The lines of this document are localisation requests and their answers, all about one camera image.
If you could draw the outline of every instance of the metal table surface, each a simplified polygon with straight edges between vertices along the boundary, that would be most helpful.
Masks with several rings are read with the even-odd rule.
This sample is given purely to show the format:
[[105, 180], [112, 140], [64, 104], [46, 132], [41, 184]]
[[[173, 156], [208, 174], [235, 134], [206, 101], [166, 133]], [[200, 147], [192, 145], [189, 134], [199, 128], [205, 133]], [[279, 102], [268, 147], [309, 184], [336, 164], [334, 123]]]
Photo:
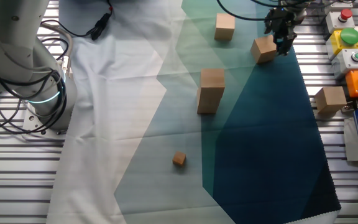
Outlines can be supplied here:
[[[358, 3], [354, 20], [358, 30]], [[58, 1], [50, 1], [44, 19], [58, 19]], [[294, 42], [296, 56], [316, 112], [314, 95], [322, 86], [337, 85], [328, 60], [322, 28], [307, 18], [296, 28]], [[41, 39], [56, 37], [57, 33], [39, 29]], [[63, 50], [59, 43], [46, 44], [54, 56]], [[6, 116], [13, 114], [17, 99], [1, 95], [0, 102]], [[14, 119], [23, 124], [25, 106]], [[336, 224], [358, 223], [358, 163], [346, 161], [344, 150], [344, 116], [338, 112], [329, 119], [316, 117], [328, 158], [331, 175], [342, 210]], [[62, 151], [62, 142], [27, 142], [21, 136], [10, 135], [0, 129], [0, 223], [45, 223], [53, 181]]]

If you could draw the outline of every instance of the white cable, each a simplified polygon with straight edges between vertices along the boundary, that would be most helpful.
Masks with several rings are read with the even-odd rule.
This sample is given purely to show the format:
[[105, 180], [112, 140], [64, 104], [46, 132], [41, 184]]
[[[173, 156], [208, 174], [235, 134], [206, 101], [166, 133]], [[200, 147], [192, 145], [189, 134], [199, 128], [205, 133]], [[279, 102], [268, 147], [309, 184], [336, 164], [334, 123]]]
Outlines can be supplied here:
[[53, 26], [53, 25], [50, 25], [50, 24], [46, 24], [46, 23], [41, 24], [41, 27], [46, 28], [46, 29], [50, 29], [50, 30], [58, 32], [60, 34], [63, 34], [67, 38], [67, 40], [68, 40], [68, 49], [67, 49], [67, 53], [66, 53], [65, 56], [68, 57], [68, 60], [67, 60], [67, 74], [70, 74], [70, 69], [71, 69], [71, 57], [70, 56], [71, 56], [71, 52], [73, 51], [73, 38], [71, 37], [70, 34], [68, 34], [66, 31], [62, 30], [59, 27], [56, 27], [56, 26]]

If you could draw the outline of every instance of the fabric mat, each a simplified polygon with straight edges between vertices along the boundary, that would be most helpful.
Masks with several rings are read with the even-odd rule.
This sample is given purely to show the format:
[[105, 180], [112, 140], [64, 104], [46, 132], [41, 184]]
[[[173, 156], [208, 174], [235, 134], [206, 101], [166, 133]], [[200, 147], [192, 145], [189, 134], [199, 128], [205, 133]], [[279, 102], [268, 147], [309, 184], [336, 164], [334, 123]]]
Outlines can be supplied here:
[[[48, 223], [271, 224], [340, 209], [294, 52], [261, 66], [249, 52], [263, 22], [236, 20], [233, 40], [216, 42], [216, 1], [112, 3], [97, 41], [75, 38], [79, 94]], [[60, 21], [85, 33], [107, 9], [61, 0]], [[196, 114], [202, 68], [225, 69], [216, 115]]]

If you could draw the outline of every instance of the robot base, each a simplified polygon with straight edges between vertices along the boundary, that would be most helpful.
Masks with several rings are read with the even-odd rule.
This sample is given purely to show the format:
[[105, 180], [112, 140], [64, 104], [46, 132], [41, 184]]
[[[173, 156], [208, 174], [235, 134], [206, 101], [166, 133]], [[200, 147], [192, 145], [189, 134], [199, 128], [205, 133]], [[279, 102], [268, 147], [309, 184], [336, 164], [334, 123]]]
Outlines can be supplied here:
[[[28, 103], [27, 107], [34, 111], [34, 108]], [[37, 116], [32, 114], [28, 109], [25, 111], [23, 129], [34, 130], [41, 127], [43, 124]], [[48, 129], [40, 133], [22, 134], [22, 137], [27, 141], [59, 141], [63, 142], [66, 139], [66, 132], [54, 131]]]

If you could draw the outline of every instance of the wooden cube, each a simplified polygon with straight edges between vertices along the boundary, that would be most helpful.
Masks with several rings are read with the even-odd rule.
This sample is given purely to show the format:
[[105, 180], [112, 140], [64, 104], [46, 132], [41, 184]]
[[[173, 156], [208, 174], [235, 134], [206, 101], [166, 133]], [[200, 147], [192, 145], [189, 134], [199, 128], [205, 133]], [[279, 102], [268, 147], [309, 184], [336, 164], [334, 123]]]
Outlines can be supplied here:
[[277, 47], [273, 42], [273, 35], [259, 37], [254, 40], [251, 53], [256, 63], [264, 63], [273, 60], [276, 56]]
[[224, 88], [224, 70], [222, 68], [201, 69], [200, 87], [197, 91], [197, 113], [216, 113]]
[[172, 162], [175, 165], [183, 167], [185, 165], [185, 160], [186, 160], [186, 154], [184, 154], [183, 152], [177, 151], [172, 159]]
[[216, 15], [215, 40], [230, 41], [236, 28], [236, 18], [226, 13]]
[[318, 113], [336, 113], [346, 106], [346, 97], [343, 87], [327, 86], [314, 96]]

